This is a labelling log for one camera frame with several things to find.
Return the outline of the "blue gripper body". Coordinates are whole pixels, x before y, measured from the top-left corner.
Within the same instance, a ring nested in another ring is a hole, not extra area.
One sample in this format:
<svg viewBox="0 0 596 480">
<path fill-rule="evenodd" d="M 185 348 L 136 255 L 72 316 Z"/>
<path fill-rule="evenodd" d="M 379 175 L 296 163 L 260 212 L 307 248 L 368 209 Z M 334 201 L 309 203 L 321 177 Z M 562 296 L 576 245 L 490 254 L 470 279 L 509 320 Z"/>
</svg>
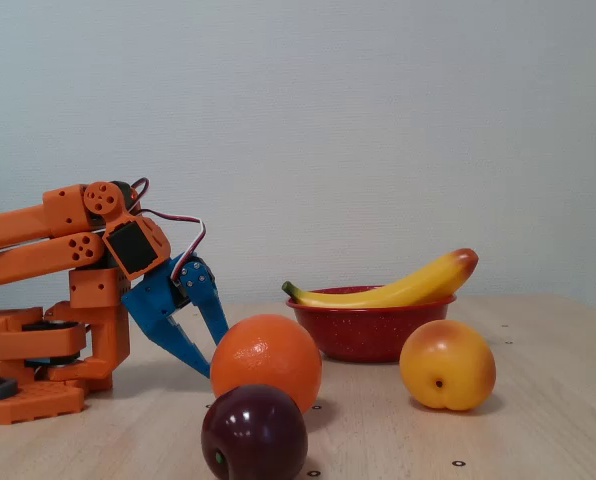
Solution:
<svg viewBox="0 0 596 480">
<path fill-rule="evenodd" d="M 184 333 L 173 318 L 175 312 L 189 304 L 189 297 L 170 275 L 179 257 L 169 258 L 123 295 L 122 303 L 144 334 L 158 330 Z"/>
</svg>

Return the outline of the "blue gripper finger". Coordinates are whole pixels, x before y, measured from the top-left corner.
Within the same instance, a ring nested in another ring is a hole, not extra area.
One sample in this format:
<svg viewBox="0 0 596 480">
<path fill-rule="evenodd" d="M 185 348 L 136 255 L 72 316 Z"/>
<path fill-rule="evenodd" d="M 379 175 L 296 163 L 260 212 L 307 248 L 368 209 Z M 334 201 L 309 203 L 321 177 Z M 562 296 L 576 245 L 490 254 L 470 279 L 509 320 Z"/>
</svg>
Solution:
<svg viewBox="0 0 596 480">
<path fill-rule="evenodd" d="M 209 377 L 208 361 L 172 317 L 155 320 L 146 328 L 146 336 L 187 366 L 204 377 Z"/>
<path fill-rule="evenodd" d="M 199 309 L 214 343 L 218 345 L 229 326 L 210 268 L 202 259 L 191 259 L 183 265 L 178 280 L 191 303 Z"/>
</svg>

